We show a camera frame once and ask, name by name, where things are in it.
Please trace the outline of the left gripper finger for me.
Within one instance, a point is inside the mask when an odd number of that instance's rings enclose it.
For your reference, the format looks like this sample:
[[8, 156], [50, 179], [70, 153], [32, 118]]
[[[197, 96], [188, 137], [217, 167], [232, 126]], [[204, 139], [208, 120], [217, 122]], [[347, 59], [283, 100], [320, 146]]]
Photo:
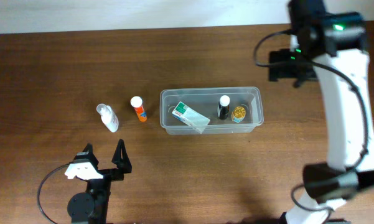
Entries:
[[118, 145], [111, 161], [122, 173], [128, 174], [132, 172], [132, 165], [122, 139], [118, 141]]
[[98, 169], [98, 159], [93, 153], [93, 145], [88, 143], [82, 152], [78, 152], [73, 159], [74, 163], [89, 162], [92, 164], [94, 169]]

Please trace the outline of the small jar gold lid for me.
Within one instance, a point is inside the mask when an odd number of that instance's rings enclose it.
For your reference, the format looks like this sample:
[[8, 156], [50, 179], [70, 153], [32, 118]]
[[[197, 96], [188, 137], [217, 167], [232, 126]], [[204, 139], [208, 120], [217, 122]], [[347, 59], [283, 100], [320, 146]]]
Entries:
[[246, 109], [242, 106], [237, 106], [231, 113], [231, 120], [240, 123], [246, 116]]

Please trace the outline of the dark bottle white cap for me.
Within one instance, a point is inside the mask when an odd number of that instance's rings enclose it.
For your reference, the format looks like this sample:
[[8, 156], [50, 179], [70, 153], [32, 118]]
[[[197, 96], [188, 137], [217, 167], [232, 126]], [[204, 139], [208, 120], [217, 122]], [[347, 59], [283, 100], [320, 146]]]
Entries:
[[230, 97], [227, 95], [223, 95], [220, 97], [219, 102], [218, 102], [218, 108], [217, 108], [217, 113], [218, 113], [218, 118], [219, 119], [227, 119], [228, 118], [228, 113], [229, 113], [229, 105], [230, 105]]

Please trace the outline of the white green medicine box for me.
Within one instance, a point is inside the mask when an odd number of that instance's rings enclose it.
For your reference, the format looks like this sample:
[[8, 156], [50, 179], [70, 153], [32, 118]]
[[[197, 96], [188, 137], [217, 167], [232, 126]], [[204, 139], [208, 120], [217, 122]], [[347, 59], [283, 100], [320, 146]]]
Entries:
[[173, 117], [192, 127], [202, 134], [210, 123], [210, 119], [196, 112], [183, 102], [179, 102], [172, 111]]

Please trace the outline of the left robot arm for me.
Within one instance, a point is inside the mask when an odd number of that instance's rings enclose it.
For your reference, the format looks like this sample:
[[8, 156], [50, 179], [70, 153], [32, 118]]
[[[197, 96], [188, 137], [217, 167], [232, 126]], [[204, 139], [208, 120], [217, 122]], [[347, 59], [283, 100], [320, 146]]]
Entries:
[[86, 190], [75, 194], [68, 202], [67, 212], [72, 223], [106, 223], [111, 183], [124, 180], [132, 172], [132, 165], [124, 141], [120, 139], [111, 162], [112, 169], [99, 169], [93, 146], [87, 144], [77, 153], [65, 171], [68, 179], [78, 178], [86, 182]]

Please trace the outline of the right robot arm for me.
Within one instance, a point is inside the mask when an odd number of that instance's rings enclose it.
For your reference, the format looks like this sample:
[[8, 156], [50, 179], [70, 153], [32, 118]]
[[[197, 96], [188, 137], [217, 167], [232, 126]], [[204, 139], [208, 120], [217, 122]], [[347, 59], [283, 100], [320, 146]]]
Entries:
[[295, 56], [311, 66], [324, 101], [329, 151], [303, 170], [303, 194], [280, 223], [328, 223], [331, 214], [374, 188], [374, 128], [368, 92], [368, 38], [357, 12], [331, 14], [322, 1], [288, 4]]

